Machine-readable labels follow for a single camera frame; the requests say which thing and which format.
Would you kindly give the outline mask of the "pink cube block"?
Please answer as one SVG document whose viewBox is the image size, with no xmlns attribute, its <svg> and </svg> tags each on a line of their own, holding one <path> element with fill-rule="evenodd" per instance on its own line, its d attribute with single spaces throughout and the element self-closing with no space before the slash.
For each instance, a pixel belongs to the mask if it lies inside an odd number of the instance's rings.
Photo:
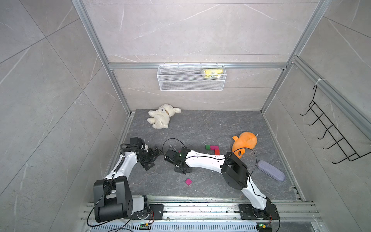
<svg viewBox="0 0 371 232">
<path fill-rule="evenodd" d="M 185 183 L 186 183 L 188 186 L 190 186 L 190 185 L 192 184 L 192 180 L 188 178 L 188 179 L 185 181 Z"/>
</svg>

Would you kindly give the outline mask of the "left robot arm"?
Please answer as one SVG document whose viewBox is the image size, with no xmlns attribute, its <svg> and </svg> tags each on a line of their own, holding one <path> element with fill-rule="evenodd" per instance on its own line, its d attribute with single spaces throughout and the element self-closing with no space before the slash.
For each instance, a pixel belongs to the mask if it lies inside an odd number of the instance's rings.
<svg viewBox="0 0 371 232">
<path fill-rule="evenodd" d="M 93 185 L 94 206 L 87 217 L 87 225 L 98 227 L 116 219 L 155 220 L 154 210 L 146 196 L 133 196 L 128 178 L 134 166 L 139 163 L 148 171 L 162 154 L 158 147 L 150 148 L 138 137 L 119 146 L 119 160 L 113 170 Z"/>
</svg>

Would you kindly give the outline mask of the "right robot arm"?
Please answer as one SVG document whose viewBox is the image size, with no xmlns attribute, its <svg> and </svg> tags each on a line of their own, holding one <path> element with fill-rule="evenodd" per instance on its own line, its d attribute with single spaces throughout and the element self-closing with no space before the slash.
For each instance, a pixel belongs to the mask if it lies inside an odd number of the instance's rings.
<svg viewBox="0 0 371 232">
<path fill-rule="evenodd" d="M 240 190 L 250 202 L 239 205 L 241 219 L 280 219 L 276 205 L 258 189 L 247 166 L 235 154 L 228 152 L 224 156 L 209 155 L 182 148 L 181 151 L 168 150 L 164 159 L 173 164 L 178 173 L 191 173 L 193 168 L 220 173 L 228 186 Z"/>
</svg>

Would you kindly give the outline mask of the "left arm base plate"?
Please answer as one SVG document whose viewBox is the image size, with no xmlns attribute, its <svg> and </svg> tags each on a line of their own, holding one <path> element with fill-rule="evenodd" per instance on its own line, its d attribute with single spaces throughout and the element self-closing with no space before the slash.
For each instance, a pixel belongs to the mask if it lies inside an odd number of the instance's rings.
<svg viewBox="0 0 371 232">
<path fill-rule="evenodd" d="M 132 220 L 162 220 L 164 213 L 163 204 L 151 204 L 142 210 L 134 211 Z"/>
</svg>

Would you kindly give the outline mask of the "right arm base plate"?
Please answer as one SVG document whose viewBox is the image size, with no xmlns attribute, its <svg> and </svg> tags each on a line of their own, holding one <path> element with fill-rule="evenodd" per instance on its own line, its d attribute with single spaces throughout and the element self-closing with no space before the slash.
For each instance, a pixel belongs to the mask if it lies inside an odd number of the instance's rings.
<svg viewBox="0 0 371 232">
<path fill-rule="evenodd" d="M 243 220 L 264 219 L 264 220 L 278 220 L 280 219 L 276 205 L 268 202 L 264 210 L 256 209 L 252 205 L 239 205 L 240 217 Z"/>
</svg>

